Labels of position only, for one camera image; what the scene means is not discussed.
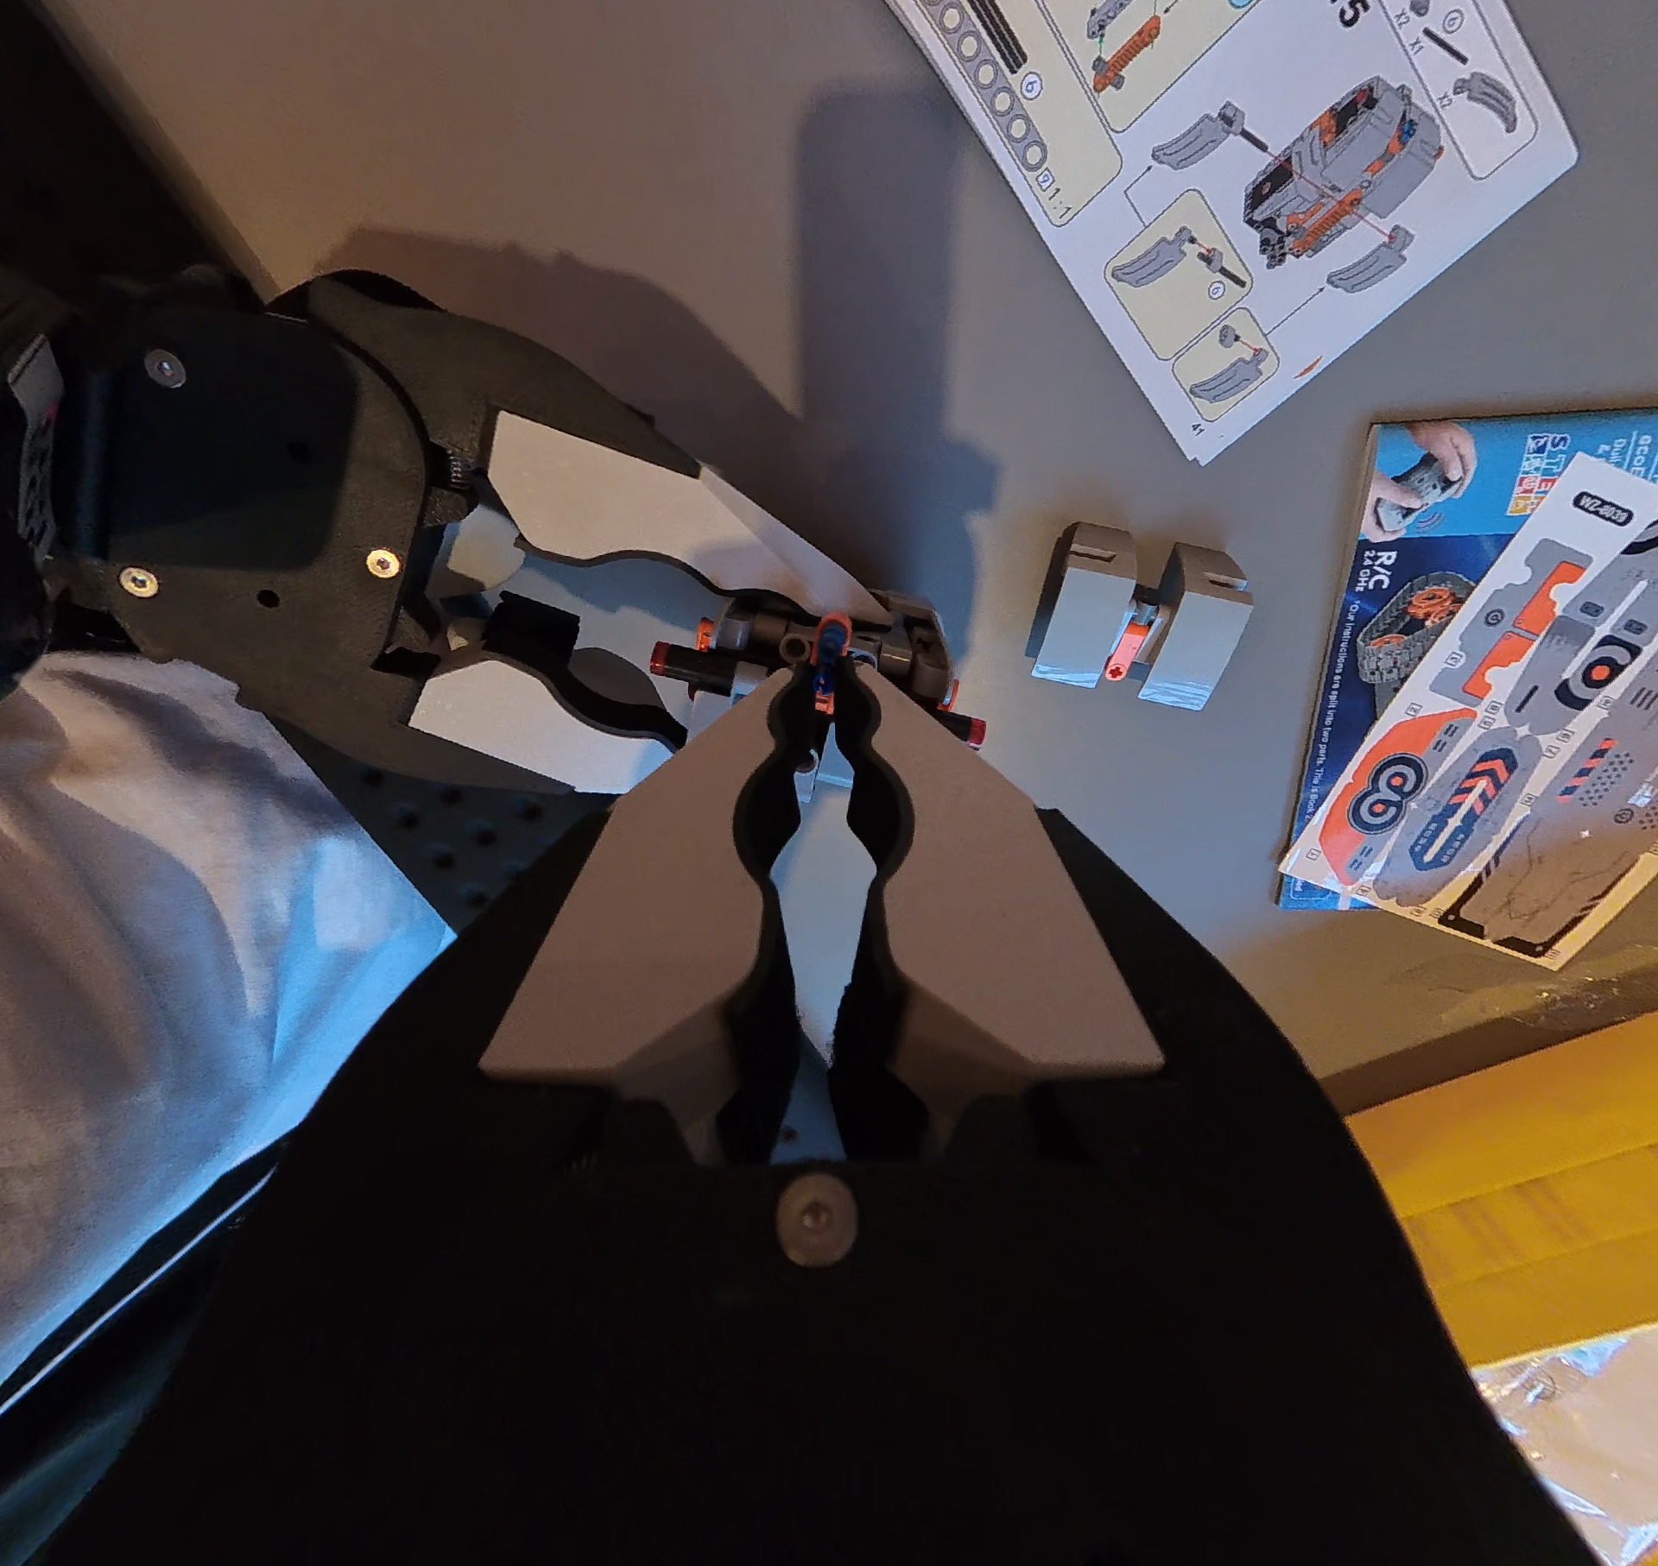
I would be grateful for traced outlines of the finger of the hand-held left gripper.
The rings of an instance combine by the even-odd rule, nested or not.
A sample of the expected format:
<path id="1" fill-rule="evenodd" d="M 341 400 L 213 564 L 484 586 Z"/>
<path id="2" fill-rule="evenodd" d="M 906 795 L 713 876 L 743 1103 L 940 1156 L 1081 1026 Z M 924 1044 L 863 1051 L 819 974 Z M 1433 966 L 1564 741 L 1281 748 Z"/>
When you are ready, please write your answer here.
<path id="1" fill-rule="evenodd" d="M 646 669 L 577 642 L 574 613 L 500 598 L 424 681 L 408 726 L 577 791 L 623 793 L 687 743 Z"/>
<path id="2" fill-rule="evenodd" d="M 724 596 L 761 591 L 810 616 L 844 613 L 875 627 L 893 620 L 839 562 L 709 467 L 678 472 L 500 411 L 485 474 L 493 501 L 446 544 L 457 593 L 507 582 L 525 553 L 572 564 L 651 559 Z"/>

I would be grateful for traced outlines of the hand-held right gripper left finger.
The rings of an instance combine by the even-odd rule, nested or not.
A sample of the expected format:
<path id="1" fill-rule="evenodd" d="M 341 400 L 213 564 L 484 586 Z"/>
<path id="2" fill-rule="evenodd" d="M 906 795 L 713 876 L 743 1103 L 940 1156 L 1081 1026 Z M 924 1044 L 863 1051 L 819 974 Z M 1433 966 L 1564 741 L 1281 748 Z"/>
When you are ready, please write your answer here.
<path id="1" fill-rule="evenodd" d="M 742 788 L 776 753 L 772 672 L 612 808 L 482 1057 L 507 1082 L 605 1084 L 664 1103 L 695 1158 L 738 1085 L 724 1006 L 760 952 L 736 845 Z"/>

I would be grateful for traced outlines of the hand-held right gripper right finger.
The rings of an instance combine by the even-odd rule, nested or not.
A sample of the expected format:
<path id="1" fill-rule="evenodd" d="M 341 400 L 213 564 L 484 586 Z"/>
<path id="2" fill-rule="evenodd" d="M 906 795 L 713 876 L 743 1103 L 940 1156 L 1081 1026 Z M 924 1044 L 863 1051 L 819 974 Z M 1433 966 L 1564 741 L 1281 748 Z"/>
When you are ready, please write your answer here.
<path id="1" fill-rule="evenodd" d="M 835 1022 L 848 1152 L 920 1152 L 985 1094 L 1164 1053 L 1034 802 L 875 669 L 839 674 L 848 824 L 875 872 Z"/>

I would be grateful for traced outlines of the grey brick robot model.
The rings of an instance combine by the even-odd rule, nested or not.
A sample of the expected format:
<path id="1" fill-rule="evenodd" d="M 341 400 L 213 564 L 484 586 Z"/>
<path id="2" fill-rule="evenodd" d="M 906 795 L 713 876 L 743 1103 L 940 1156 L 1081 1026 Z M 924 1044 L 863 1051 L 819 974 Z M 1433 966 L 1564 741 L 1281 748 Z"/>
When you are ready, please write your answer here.
<path id="1" fill-rule="evenodd" d="M 879 591 L 890 624 L 850 624 L 844 654 L 879 669 L 969 748 L 985 725 L 955 708 L 956 685 L 944 627 L 931 602 Z M 745 591 L 698 625 L 697 643 L 657 642 L 650 669 L 691 694 L 687 730 L 698 735 L 769 674 L 816 658 L 819 620 L 770 591 Z"/>

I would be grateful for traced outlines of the grey curved panel assembly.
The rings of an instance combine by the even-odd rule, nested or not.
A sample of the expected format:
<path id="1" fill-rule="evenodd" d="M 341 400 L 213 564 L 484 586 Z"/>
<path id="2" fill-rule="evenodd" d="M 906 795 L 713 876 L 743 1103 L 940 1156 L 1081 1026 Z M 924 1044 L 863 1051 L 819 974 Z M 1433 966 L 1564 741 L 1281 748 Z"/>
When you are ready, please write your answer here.
<path id="1" fill-rule="evenodd" d="M 1160 582 L 1133 539 L 1077 521 L 1054 544 L 1027 654 L 1039 679 L 1131 681 L 1144 701 L 1203 708 L 1250 618 L 1249 580 L 1220 550 L 1175 542 Z"/>

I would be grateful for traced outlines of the person's white shirt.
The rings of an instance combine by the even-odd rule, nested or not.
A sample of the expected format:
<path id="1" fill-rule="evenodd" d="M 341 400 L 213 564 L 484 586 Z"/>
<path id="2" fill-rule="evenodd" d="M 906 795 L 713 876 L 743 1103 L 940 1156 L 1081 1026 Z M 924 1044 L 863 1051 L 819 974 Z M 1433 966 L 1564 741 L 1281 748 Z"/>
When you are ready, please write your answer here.
<path id="1" fill-rule="evenodd" d="M 4 1374 L 291 1130 L 451 939 L 227 681 L 33 665 L 2 707 Z"/>

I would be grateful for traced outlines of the sticker sheet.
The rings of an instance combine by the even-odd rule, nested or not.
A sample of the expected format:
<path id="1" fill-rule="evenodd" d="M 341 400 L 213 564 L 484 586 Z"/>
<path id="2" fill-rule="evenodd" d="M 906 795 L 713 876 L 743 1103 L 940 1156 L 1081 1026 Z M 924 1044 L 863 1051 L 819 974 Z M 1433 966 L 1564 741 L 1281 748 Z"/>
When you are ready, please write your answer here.
<path id="1" fill-rule="evenodd" d="M 1656 488 L 1579 454 L 1281 872 L 1557 968 L 1655 878 Z"/>

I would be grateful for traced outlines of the blue booklet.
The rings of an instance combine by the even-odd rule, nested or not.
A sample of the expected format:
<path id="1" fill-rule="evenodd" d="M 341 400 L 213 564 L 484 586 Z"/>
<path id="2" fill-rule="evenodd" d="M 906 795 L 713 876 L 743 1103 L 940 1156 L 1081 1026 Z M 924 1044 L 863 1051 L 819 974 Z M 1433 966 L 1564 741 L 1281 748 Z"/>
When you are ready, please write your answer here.
<path id="1" fill-rule="evenodd" d="M 1635 409 L 1454 418 L 1454 432 L 1470 438 L 1478 458 L 1476 474 L 1460 495 L 1447 490 L 1438 458 L 1420 441 L 1415 425 L 1373 430 L 1366 477 L 1393 481 L 1415 494 L 1427 490 L 1429 499 L 1415 512 L 1397 501 L 1380 501 L 1380 512 L 1395 512 L 1384 528 L 1386 539 L 1357 544 L 1315 705 L 1295 838 L 1572 458 L 1606 459 L 1655 483 L 1655 420 L 1653 411 Z M 1308 880 L 1283 872 L 1281 878 L 1292 907 L 1305 907 L 1314 891 L 1323 892 L 1330 907 L 1375 907 Z"/>

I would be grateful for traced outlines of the white instruction booklet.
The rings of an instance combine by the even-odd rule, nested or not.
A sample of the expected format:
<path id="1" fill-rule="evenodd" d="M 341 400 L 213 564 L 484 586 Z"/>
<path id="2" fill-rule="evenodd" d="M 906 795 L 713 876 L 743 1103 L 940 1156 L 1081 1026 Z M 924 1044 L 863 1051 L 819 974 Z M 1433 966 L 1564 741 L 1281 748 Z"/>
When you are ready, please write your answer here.
<path id="1" fill-rule="evenodd" d="M 886 0 L 1211 461 L 1577 162 L 1503 0 Z"/>

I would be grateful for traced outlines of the clear plastic bag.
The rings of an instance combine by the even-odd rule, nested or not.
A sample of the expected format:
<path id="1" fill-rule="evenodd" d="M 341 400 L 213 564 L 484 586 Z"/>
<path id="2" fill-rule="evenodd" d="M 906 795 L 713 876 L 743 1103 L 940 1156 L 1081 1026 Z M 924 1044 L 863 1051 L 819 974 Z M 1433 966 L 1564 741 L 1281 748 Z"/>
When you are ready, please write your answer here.
<path id="1" fill-rule="evenodd" d="M 1613 1563 L 1656 1560 L 1656 1327 L 1474 1369 L 1591 1549 Z"/>

